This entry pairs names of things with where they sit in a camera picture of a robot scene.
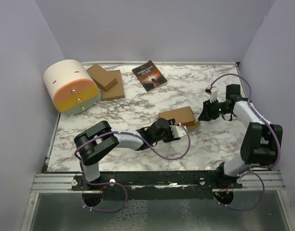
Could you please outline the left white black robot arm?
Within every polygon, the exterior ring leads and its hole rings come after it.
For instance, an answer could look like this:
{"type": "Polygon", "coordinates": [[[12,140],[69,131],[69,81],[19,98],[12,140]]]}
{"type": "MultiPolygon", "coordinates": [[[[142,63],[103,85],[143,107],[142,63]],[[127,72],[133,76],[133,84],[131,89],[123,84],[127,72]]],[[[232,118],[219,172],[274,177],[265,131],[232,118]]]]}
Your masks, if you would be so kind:
{"type": "Polygon", "coordinates": [[[114,148],[143,151],[159,141],[177,141],[185,135],[185,130],[180,125],[175,125],[175,119],[159,118],[149,127],[133,132],[113,129],[108,121],[101,121],[74,138],[77,148],[75,155],[79,158],[85,175],[83,184],[89,190],[99,186],[99,162],[114,148]]]}

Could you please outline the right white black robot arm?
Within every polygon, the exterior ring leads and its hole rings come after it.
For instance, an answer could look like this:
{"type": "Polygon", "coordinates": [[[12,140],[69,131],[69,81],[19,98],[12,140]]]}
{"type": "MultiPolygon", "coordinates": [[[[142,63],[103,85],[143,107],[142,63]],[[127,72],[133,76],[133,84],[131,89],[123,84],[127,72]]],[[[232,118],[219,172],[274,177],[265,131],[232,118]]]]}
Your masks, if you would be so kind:
{"type": "Polygon", "coordinates": [[[206,88],[210,98],[203,102],[199,121],[209,122],[229,114],[239,118],[246,127],[246,133],[239,156],[222,162],[216,169],[214,182],[219,188],[226,188],[237,181],[243,172],[255,167],[271,168],[279,157],[283,128],[267,121],[252,102],[241,95],[238,84],[226,86],[226,100],[217,100],[217,91],[206,88]]]}

